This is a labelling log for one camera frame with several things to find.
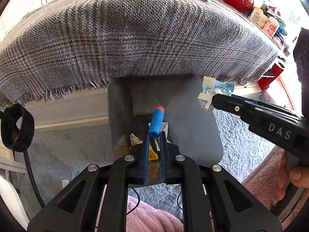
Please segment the fluffy rug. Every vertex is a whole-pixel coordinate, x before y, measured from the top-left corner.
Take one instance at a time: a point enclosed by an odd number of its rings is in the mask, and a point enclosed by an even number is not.
[[[242,182],[263,161],[274,144],[251,133],[238,116],[220,110],[215,110],[214,115],[224,148],[220,164]],[[88,164],[105,166],[114,160],[109,125],[36,133],[28,152],[45,203],[61,191],[62,179],[72,180]],[[22,154],[17,153],[16,160],[23,161]],[[24,207],[32,218],[39,212],[40,206],[27,174],[19,173],[18,180]],[[183,220],[182,211],[176,203],[179,185],[158,184],[136,190],[145,203]],[[132,190],[129,194],[136,196]]]

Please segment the silver screw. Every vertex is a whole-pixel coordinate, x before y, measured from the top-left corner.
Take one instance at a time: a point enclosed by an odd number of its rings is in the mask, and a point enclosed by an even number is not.
[[[222,167],[220,165],[213,165],[213,171],[220,172],[222,170]]]
[[[134,160],[134,156],[133,155],[128,154],[128,155],[125,156],[125,161],[132,161],[132,160]]]
[[[88,171],[89,171],[89,172],[94,172],[94,171],[96,171],[97,169],[98,169],[98,166],[95,165],[95,164],[91,164],[91,165],[88,166]]]
[[[178,161],[184,161],[186,157],[184,157],[182,154],[176,155],[176,160]]]

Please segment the triangular cutout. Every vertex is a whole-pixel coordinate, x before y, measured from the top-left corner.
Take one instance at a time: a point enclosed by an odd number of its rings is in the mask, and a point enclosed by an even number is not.
[[[69,213],[74,213],[85,183],[86,181],[80,181],[73,189],[71,189],[64,197],[64,199],[60,201],[58,208],[63,209]]]
[[[240,213],[248,208],[252,208],[253,204],[245,196],[240,193],[229,181],[225,180],[224,185],[227,188],[230,199],[232,201],[235,212]]]

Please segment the plaid blanket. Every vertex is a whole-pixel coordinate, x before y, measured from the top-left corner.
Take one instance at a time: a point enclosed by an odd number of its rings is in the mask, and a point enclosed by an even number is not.
[[[0,44],[0,106],[62,99],[119,76],[256,82],[277,47],[219,0],[53,0]]]

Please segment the blue foam dart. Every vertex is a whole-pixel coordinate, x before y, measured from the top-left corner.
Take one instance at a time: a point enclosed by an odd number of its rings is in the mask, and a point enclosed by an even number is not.
[[[158,106],[152,115],[152,120],[148,131],[150,138],[159,138],[163,117],[164,117],[164,108],[163,106]]]

